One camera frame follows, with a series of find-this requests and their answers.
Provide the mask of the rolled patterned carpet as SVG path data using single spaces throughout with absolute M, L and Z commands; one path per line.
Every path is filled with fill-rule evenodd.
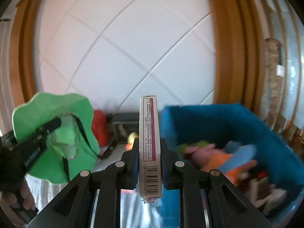
M 260 104 L 260 116 L 273 130 L 279 115 L 283 93 L 284 66 L 282 65 L 281 43 L 268 38 L 264 43 L 264 83 Z

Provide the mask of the small red white box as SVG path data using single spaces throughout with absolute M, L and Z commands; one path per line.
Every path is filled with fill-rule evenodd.
M 140 99 L 139 183 L 144 203 L 162 197 L 161 144 L 156 96 Z

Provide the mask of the red bear-face plastic case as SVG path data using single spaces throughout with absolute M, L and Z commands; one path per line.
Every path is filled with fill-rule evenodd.
M 101 110 L 94 110 L 92 132 L 98 142 L 99 147 L 106 146 L 110 140 L 109 128 L 106 120 L 106 115 Z

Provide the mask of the blue plastic storage crate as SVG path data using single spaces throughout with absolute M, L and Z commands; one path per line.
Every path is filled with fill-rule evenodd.
M 257 148 L 256 160 L 270 181 L 287 191 L 282 204 L 271 211 L 274 227 L 285 227 L 303 200 L 303 162 L 294 151 L 241 104 L 166 106 L 160 113 L 160 135 L 170 150 L 199 141 L 223 148 L 229 141 Z

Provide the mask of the dark green framed box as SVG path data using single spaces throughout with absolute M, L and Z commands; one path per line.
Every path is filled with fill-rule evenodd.
M 139 117 L 139 113 L 109 113 L 106 115 L 110 134 L 118 144 L 126 144 L 130 134 L 139 133 Z

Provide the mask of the green plush in crate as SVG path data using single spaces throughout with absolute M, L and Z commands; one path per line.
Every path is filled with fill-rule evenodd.
M 186 143 L 180 144 L 177 147 L 177 153 L 180 154 L 180 155 L 184 155 L 186 149 L 189 148 L 189 147 L 203 148 L 203 147 L 208 146 L 208 145 L 209 145 L 208 141 L 199 141 L 199 142 L 192 143 L 192 144 L 186 144 Z

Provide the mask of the light blue plastic hand mirror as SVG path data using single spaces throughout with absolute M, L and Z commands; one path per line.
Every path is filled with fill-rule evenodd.
M 253 160 L 255 158 L 257 148 L 253 144 L 241 146 L 239 142 L 229 142 L 222 151 L 227 154 L 232 154 L 226 162 L 217 168 L 221 173 L 227 173 L 228 171 Z

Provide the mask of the green frog plush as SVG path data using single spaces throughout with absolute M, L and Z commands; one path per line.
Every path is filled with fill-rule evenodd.
M 97 160 L 98 143 L 91 129 L 93 108 L 88 98 L 75 93 L 37 93 L 14 109 L 12 127 L 20 142 L 55 118 L 61 120 L 61 126 L 46 136 L 47 148 L 28 174 L 63 184 L 83 170 L 92 171 Z

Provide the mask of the striped grey cloth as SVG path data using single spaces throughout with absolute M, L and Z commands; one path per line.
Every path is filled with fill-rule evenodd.
M 82 171 L 28 227 L 162 227 L 161 201 L 140 200 L 139 180 L 135 189 L 121 189 L 124 167 L 120 160 L 98 172 Z

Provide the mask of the yellow green duck plush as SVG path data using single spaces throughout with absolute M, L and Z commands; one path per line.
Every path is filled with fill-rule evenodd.
M 139 134 L 137 132 L 132 132 L 128 138 L 127 138 L 127 144 L 126 144 L 126 150 L 130 151 L 133 148 L 133 144 L 135 139 L 139 137 Z

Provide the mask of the pink pig plush orange dress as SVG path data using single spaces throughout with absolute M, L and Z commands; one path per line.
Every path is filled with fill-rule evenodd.
M 231 156 L 232 154 L 227 154 L 222 150 L 216 149 L 214 144 L 209 144 L 203 148 L 189 147 L 184 154 L 185 159 L 189 159 L 197 169 L 205 172 L 220 167 Z M 249 170 L 256 165 L 257 161 L 253 159 L 240 167 L 224 173 L 224 175 L 234 186 L 238 186 L 242 178 L 241 175 L 243 173 L 248 174 Z

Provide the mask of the wooden glass partition screen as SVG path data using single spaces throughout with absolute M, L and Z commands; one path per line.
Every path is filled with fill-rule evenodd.
M 303 146 L 303 24 L 288 0 L 260 0 L 269 37 L 281 43 L 284 81 L 272 130 L 291 147 Z

